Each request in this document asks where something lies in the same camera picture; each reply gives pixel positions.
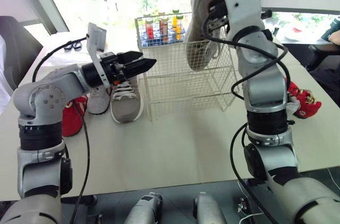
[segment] white bracket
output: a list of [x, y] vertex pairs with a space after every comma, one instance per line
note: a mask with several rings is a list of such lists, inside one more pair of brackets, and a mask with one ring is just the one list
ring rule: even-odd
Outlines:
[[233, 40], [234, 36], [242, 29], [249, 26], [257, 26], [265, 29], [261, 19], [260, 0], [224, 0], [228, 9], [230, 31], [227, 40]]
[[97, 27], [95, 24], [89, 22], [86, 48], [90, 54], [93, 64], [95, 65], [99, 77], [103, 82], [104, 87], [110, 88], [110, 82], [108, 81], [108, 78], [100, 64], [100, 59], [97, 57], [97, 49], [98, 46], [100, 46], [100, 44], [103, 42], [103, 37], [105, 37], [103, 30]]

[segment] gray sneaker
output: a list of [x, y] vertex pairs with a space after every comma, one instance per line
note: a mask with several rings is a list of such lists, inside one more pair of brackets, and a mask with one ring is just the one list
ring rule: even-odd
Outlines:
[[103, 114], [108, 109], [109, 103], [110, 92], [102, 85], [91, 90], [87, 109], [91, 114]]
[[[186, 59], [191, 69], [198, 71], [205, 68], [212, 58], [219, 55], [219, 43], [197, 43], [203, 40], [201, 33], [202, 23], [208, 17], [211, 3], [215, 0], [190, 0], [192, 20], [186, 31], [184, 42], [187, 42]], [[219, 30], [214, 31], [218, 37]]]
[[114, 86], [110, 101], [111, 116], [115, 122], [137, 120], [143, 112], [143, 101], [138, 90], [137, 77]]

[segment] bottle cap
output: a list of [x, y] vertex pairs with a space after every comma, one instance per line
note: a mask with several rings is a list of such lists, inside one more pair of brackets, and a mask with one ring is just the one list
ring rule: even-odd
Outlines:
[[165, 18], [161, 18], [160, 21], [161, 23], [165, 23], [165, 22], [168, 22], [169, 18], [168, 17], [165, 17]]

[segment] black cable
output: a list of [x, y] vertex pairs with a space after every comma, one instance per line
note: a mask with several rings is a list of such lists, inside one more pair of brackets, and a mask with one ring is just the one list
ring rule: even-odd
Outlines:
[[242, 146], [245, 147], [245, 144], [244, 144], [244, 138], [245, 138], [245, 134], [247, 133], [247, 128], [245, 127], [244, 130], [243, 130], [243, 133], [242, 133], [242, 140], [241, 140], [241, 143], [242, 143]]
[[290, 77], [290, 74], [289, 74], [289, 71], [287, 69], [287, 67], [285, 66], [285, 64], [283, 64], [281, 62], [281, 59], [286, 56], [286, 54], [288, 53], [288, 49], [284, 46], [281, 46], [281, 45], [278, 45], [278, 44], [275, 44], [279, 49], [282, 49], [283, 50], [283, 53], [279, 56], [279, 57], [275, 57], [274, 55], [272, 55], [271, 53], [268, 53], [260, 48], [257, 48], [255, 46], [252, 46], [252, 45], [245, 45], [245, 44], [242, 44], [242, 43], [239, 43], [239, 42], [234, 42], [234, 41], [227, 41], [227, 40], [223, 40], [223, 39], [219, 39], [219, 38], [214, 38], [212, 36], [210, 36], [208, 33], [207, 33], [207, 24], [208, 24], [208, 21], [209, 21], [210, 17], [207, 17], [205, 20], [204, 20], [204, 23], [202, 25], [202, 34], [205, 38], [207, 38], [208, 40], [211, 40], [213, 42], [220, 42], [221, 44], [227, 44], [227, 45], [233, 45], [233, 46], [238, 46], [238, 47], [242, 47], [242, 48], [247, 48], [247, 49], [251, 49], [251, 50], [254, 50], [254, 51], [257, 51], [263, 55], [265, 55], [266, 57], [272, 59], [271, 62], [269, 62], [267, 65], [263, 66], [262, 68], [256, 70], [255, 72], [247, 75], [246, 77], [240, 79], [239, 81], [235, 82], [232, 87], [231, 87], [231, 92], [233, 95], [235, 95], [236, 97], [240, 98], [240, 99], [244, 99], [241, 95], [237, 94], [235, 92], [235, 88], [237, 85], [239, 85], [240, 83], [254, 77], [255, 75], [263, 72], [264, 70], [268, 69], [269, 67], [275, 65], [276, 63], [283, 69], [285, 75], [286, 75], [286, 82], [287, 82], [287, 89], [289, 89], [289, 86], [291, 84], [291, 77]]
[[41, 61], [39, 62], [39, 64], [36, 66], [34, 72], [33, 72], [33, 76], [32, 76], [32, 82], [35, 82], [36, 81], [36, 78], [37, 78], [37, 74], [38, 74], [38, 71], [40, 69], [40, 67], [42, 66], [42, 64], [48, 60], [55, 52], [59, 51], [60, 49], [66, 47], [67, 45], [72, 45], [72, 44], [75, 44], [76, 42], [80, 42], [80, 41], [83, 41], [83, 40], [86, 40], [86, 37], [83, 37], [83, 38], [80, 38], [80, 39], [77, 39], [77, 40], [74, 40], [74, 41], [68, 41], [67, 43], [59, 46], [58, 48], [55, 48], [53, 51], [51, 51], [50, 53], [48, 53], [45, 57], [43, 57], [41, 59]]
[[239, 180], [239, 182], [242, 184], [242, 186], [245, 188], [245, 190], [249, 193], [249, 195], [253, 198], [253, 200], [255, 201], [255, 203], [257, 203], [257, 205], [259, 206], [259, 208], [264, 212], [264, 214], [268, 217], [268, 219], [273, 223], [273, 224], [278, 224], [278, 222], [273, 218], [273, 216], [271, 216], [271, 214], [267, 211], [267, 209], [262, 205], [262, 203], [256, 198], [255, 194], [253, 193], [253, 191], [251, 191], [248, 186], [245, 184], [245, 182], [242, 180], [242, 178], [240, 177], [239, 173], [236, 170], [235, 167], [235, 163], [234, 163], [234, 157], [233, 157], [233, 148], [234, 148], [234, 143], [235, 140], [237, 138], [237, 136], [239, 135], [239, 133], [246, 128], [247, 123], [243, 124], [242, 127], [239, 128], [239, 130], [237, 130], [237, 132], [235, 133], [235, 135], [233, 136], [231, 145], [230, 145], [230, 162], [232, 164], [232, 168], [233, 171], [237, 177], [237, 179]]
[[69, 155], [69, 150], [68, 150], [68, 148], [67, 148], [67, 146], [66, 146], [66, 143], [65, 143], [65, 156], [66, 156], [66, 158], [70, 158], [70, 155]]
[[85, 189], [85, 186], [86, 186], [86, 182], [87, 182], [87, 179], [89, 177], [89, 171], [90, 171], [90, 142], [89, 142], [89, 135], [87, 133], [86, 122], [84, 120], [84, 117], [80, 113], [79, 108], [76, 105], [74, 100], [72, 100], [72, 103], [74, 104], [76, 112], [78, 113], [78, 115], [79, 115], [79, 117], [81, 119], [81, 122], [83, 123], [83, 126], [84, 126], [84, 132], [85, 132], [85, 138], [86, 138], [86, 146], [87, 146], [87, 166], [86, 166], [86, 174], [85, 174], [85, 179], [84, 179], [84, 182], [83, 182], [83, 186], [81, 187], [81, 191], [80, 191], [78, 199], [77, 199], [77, 201], [75, 203], [75, 206], [74, 206], [74, 209], [73, 209], [73, 213], [72, 213], [72, 217], [71, 217], [71, 220], [70, 220], [70, 224], [74, 224], [75, 216], [77, 214], [79, 203], [80, 203], [81, 197], [83, 196], [83, 192], [84, 192], [84, 189]]
[[[235, 95], [236, 97], [240, 98], [240, 99], [244, 99], [242, 96], [240, 96], [239, 94], [237, 94], [234, 89], [237, 85], [239, 85], [240, 83], [256, 76], [257, 74], [263, 72], [264, 70], [268, 69], [269, 67], [278, 64], [284, 71], [285, 75], [286, 75], [286, 86], [287, 89], [289, 89], [290, 83], [291, 83], [291, 77], [289, 74], [289, 71], [287, 69], [287, 67], [281, 62], [281, 59], [288, 53], [288, 49], [284, 46], [275, 44], [278, 48], [283, 50], [283, 53], [279, 56], [279, 57], [275, 57], [274, 55], [272, 55], [271, 53], [268, 53], [260, 48], [257, 48], [255, 46], [250, 46], [250, 45], [245, 45], [242, 43], [238, 43], [238, 42], [234, 42], [234, 41], [227, 41], [227, 40], [223, 40], [223, 39], [218, 39], [218, 38], [214, 38], [212, 36], [210, 36], [207, 32], [207, 24], [209, 21], [210, 17], [208, 16], [203, 25], [202, 25], [202, 34], [205, 38], [207, 38], [208, 40], [214, 41], [214, 42], [220, 42], [221, 44], [227, 44], [227, 45], [233, 45], [233, 46], [238, 46], [238, 47], [242, 47], [242, 48], [247, 48], [247, 49], [251, 49], [254, 51], [257, 51], [263, 55], [265, 55], [266, 57], [272, 59], [271, 62], [269, 62], [267, 65], [263, 66], [262, 68], [256, 70], [255, 72], [249, 74], [248, 76], [242, 78], [241, 80], [235, 82], [232, 85], [231, 88], [231, 92], [233, 95]], [[262, 205], [262, 203], [256, 198], [255, 194], [248, 188], [248, 186], [245, 184], [245, 182], [242, 180], [242, 178], [240, 177], [239, 173], [236, 170], [235, 167], [235, 163], [234, 163], [234, 158], [233, 158], [233, 148], [234, 148], [234, 143], [235, 140], [238, 136], [238, 134], [244, 129], [243, 134], [242, 134], [242, 146], [245, 147], [244, 145], [244, 138], [245, 138], [245, 134], [246, 134], [246, 127], [247, 127], [247, 123], [245, 123], [244, 125], [242, 125], [239, 130], [237, 130], [237, 132], [235, 133], [235, 135], [233, 136], [232, 142], [231, 142], [231, 146], [230, 146], [230, 160], [231, 160], [231, 165], [233, 168], [233, 171], [237, 177], [237, 179], [239, 180], [239, 182], [242, 184], [242, 186], [245, 188], [245, 190], [250, 194], [250, 196], [253, 198], [253, 200], [257, 203], [257, 205], [259, 206], [259, 208], [264, 212], [264, 214], [268, 217], [268, 219], [274, 223], [274, 224], [278, 224], [278, 222], [273, 218], [273, 216], [271, 216], [271, 214], [267, 211], [267, 209]]]

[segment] white table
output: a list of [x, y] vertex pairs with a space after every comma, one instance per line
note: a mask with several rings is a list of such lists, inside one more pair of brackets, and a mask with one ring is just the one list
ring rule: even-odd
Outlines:
[[[44, 48], [22, 83], [31, 81], [33, 69], [46, 54]], [[299, 171], [340, 165], [340, 109], [299, 65], [291, 54], [285, 58], [292, 80], [310, 89], [322, 101], [319, 112], [309, 119], [294, 118], [293, 140], [300, 162]], [[42, 67], [41, 78], [56, 67]], [[19, 147], [18, 111], [11, 101], [0, 116], [0, 200], [16, 200]], [[230, 164], [230, 141], [244, 124], [246, 111], [241, 100], [222, 112], [207, 109], [171, 114], [150, 122], [146, 113], [129, 124], [116, 124], [110, 113], [86, 113], [91, 149], [91, 166], [84, 195], [129, 191], [236, 179]], [[83, 130], [65, 139], [73, 166], [73, 189], [78, 195], [86, 170], [86, 142]], [[235, 144], [236, 167], [250, 177], [241, 142]]]

